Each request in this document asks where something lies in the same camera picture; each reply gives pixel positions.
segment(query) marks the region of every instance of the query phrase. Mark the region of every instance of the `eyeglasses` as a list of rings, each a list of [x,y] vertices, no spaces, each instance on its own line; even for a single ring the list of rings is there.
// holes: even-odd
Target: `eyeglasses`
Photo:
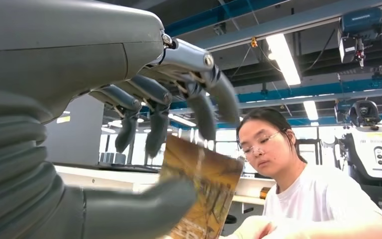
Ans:
[[[275,137],[276,135],[278,135],[278,133],[280,133],[280,131],[270,135],[270,136],[263,136],[263,137],[260,137],[257,139],[257,143],[258,143],[258,147],[257,147],[257,151],[258,152],[261,152],[260,151],[260,145],[263,145],[263,144],[266,144],[270,139],[272,139],[273,137]],[[255,146],[251,146],[249,148],[243,148],[242,151],[243,153],[248,156],[249,154],[251,153],[254,153],[254,149],[255,149]]]

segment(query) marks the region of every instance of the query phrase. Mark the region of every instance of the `woman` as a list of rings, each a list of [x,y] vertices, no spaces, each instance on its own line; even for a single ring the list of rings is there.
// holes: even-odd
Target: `woman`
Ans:
[[[351,177],[307,164],[296,151],[289,123],[274,109],[255,109],[237,128],[246,159],[276,181],[263,216],[247,218],[239,239],[377,239],[382,211]]]

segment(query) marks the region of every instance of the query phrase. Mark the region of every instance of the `robotic arm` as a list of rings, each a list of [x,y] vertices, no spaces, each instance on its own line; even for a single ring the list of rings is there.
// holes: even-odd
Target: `robotic arm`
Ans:
[[[171,96],[156,84],[162,81],[174,82],[198,116],[211,107],[208,91],[224,119],[238,123],[233,89],[212,56],[163,31],[152,13],[93,0],[0,0],[0,239],[157,238],[191,208],[188,180],[143,194],[64,185],[40,146],[44,124],[88,93],[111,102],[129,125],[118,150],[135,129],[134,98],[150,103],[152,127],[166,132]],[[213,120],[199,127],[214,138]]]

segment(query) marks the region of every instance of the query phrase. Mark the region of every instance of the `white t-shirt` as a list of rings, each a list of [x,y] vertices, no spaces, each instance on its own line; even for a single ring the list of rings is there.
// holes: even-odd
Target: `white t-shirt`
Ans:
[[[263,215],[311,222],[382,215],[360,185],[337,168],[307,164],[288,189],[276,192],[275,185],[267,193]]]

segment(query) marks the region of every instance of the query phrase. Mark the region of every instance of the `wall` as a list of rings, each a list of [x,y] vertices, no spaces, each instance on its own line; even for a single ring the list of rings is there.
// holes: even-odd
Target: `wall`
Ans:
[[[69,122],[46,125],[48,138],[43,144],[48,148],[48,161],[96,165],[98,160],[103,103],[91,96],[73,100],[66,109]]]

